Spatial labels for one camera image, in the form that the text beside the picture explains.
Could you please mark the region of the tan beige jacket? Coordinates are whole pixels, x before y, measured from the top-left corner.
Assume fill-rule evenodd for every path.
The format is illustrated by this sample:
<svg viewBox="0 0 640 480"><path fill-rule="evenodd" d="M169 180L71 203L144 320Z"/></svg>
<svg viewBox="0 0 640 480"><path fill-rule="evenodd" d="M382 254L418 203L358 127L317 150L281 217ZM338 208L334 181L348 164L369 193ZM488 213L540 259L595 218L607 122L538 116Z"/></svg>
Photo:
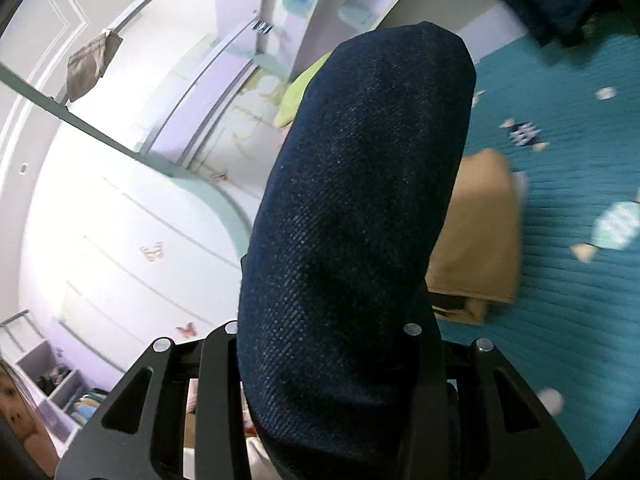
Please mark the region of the tan beige jacket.
<svg viewBox="0 0 640 480"><path fill-rule="evenodd" d="M425 281L435 315L483 324L513 304L522 262L521 204L508 161L492 148L462 158Z"/></svg>

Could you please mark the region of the dark navy denim garment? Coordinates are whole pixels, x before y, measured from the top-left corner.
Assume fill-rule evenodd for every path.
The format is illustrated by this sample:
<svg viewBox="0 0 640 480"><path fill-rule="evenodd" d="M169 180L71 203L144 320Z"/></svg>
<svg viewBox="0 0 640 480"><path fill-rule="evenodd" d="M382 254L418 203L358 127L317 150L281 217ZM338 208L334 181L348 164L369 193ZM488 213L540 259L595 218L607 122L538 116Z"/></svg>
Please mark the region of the dark navy denim garment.
<svg viewBox="0 0 640 480"><path fill-rule="evenodd" d="M243 270L238 358L285 479L398 479L440 337L425 275L476 73L423 22L333 50L270 172Z"/></svg>

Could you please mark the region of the lavender storage shelf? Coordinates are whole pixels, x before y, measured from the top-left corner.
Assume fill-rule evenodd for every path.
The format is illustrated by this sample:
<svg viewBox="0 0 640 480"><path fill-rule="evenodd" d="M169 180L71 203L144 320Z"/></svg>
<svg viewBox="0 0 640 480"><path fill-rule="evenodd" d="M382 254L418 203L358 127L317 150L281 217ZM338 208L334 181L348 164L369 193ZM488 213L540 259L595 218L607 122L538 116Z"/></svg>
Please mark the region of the lavender storage shelf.
<svg viewBox="0 0 640 480"><path fill-rule="evenodd" d="M27 310L1 321L1 355L23 378L59 451L112 388L100 378L100 360L64 325L55 322L44 330Z"/></svg>

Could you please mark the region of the white wardrobe with butterflies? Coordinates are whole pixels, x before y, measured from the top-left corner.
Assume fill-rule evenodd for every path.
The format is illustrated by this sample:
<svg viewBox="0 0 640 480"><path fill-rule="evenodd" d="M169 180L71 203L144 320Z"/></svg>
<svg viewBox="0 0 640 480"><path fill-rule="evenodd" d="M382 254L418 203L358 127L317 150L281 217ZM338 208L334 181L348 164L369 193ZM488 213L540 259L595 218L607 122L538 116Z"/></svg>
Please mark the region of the white wardrobe with butterflies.
<svg viewBox="0 0 640 480"><path fill-rule="evenodd" d="M238 315L240 263L219 217L162 174L70 127L39 171L21 303L122 370L156 338L203 338Z"/></svg>

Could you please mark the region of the teal patterned bed sheet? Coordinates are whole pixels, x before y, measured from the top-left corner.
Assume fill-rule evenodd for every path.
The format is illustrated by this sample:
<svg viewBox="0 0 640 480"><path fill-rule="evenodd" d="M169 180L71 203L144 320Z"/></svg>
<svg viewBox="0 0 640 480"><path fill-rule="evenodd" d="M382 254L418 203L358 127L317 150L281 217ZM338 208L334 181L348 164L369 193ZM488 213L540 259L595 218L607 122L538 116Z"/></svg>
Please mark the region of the teal patterned bed sheet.
<svg viewBox="0 0 640 480"><path fill-rule="evenodd" d="M639 244L599 248L588 262L573 247L638 196L639 38L602 18L579 47L521 38L476 73L466 151L494 148L528 179L520 288L483 325L440 331L491 339L533 389L559 391L556 420L592 474L639 407Z"/></svg>

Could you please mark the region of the green quilt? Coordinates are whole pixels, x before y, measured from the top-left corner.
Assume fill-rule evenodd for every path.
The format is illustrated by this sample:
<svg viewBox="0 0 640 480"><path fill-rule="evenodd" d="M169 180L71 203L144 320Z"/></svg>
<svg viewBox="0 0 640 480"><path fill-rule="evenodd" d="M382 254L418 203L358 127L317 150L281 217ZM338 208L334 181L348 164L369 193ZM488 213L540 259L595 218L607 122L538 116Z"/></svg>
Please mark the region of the green quilt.
<svg viewBox="0 0 640 480"><path fill-rule="evenodd" d="M321 58L318 58L314 64L304 70L303 73L301 73L285 90L277 115L273 119L273 125L276 128L285 128L294 120L300 107L300 103L303 101L308 84L328 60L330 55L330 52L326 52L326 54L322 55Z"/></svg>

